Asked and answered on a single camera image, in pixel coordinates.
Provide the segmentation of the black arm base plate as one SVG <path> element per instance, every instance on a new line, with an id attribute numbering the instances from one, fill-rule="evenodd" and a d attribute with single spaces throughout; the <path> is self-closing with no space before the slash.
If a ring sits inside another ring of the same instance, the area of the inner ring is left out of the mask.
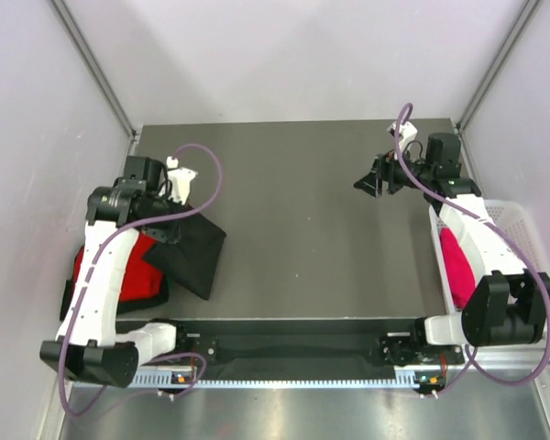
<path id="1" fill-rule="evenodd" d="M 357 358 L 374 366 L 463 363 L 462 349 L 423 346 L 412 318 L 175 320 L 178 352 L 239 359 Z"/>

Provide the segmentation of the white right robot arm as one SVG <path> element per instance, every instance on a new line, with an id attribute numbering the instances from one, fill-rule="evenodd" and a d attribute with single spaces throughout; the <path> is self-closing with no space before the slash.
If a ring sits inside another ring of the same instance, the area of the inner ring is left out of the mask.
<path id="1" fill-rule="evenodd" d="M 433 133 L 417 158 L 411 124 L 391 125 L 395 145 L 379 154 L 355 188 L 373 197 L 404 187 L 419 189 L 451 234 L 441 245 L 450 283 L 465 284 L 468 298 L 453 313 L 422 318 L 409 341 L 412 356 L 433 361 L 446 345 L 474 347 L 528 345 L 539 342 L 548 323 L 550 278 L 538 271 L 487 211 L 479 186 L 461 174 L 461 143 L 448 133 Z"/>

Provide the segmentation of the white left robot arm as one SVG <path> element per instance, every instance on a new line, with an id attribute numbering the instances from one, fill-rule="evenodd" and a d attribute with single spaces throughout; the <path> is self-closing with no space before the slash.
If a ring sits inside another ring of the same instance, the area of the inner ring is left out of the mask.
<path id="1" fill-rule="evenodd" d="M 176 214 L 184 212 L 197 173 L 165 161 L 131 156 L 122 176 L 87 200 L 82 264 L 69 309 L 40 359 L 62 378 L 127 387 L 138 368 L 161 355 L 176 364 L 189 355 L 188 339 L 173 324 L 116 331 L 116 313 L 127 263 L 140 235 L 166 243 L 180 238 Z"/>

